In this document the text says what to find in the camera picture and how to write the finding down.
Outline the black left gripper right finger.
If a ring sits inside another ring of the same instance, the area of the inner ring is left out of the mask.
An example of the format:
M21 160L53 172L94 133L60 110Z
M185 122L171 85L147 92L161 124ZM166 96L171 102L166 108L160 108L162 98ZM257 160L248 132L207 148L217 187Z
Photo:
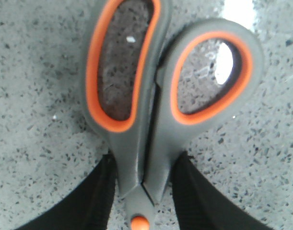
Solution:
M175 162L172 192L182 230L267 230L219 192L193 165L187 152Z

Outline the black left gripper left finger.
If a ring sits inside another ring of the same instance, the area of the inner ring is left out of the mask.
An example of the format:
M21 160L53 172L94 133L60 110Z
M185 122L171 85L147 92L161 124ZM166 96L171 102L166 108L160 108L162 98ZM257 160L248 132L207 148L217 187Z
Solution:
M114 201L117 166L111 154L62 201L20 230L106 230Z

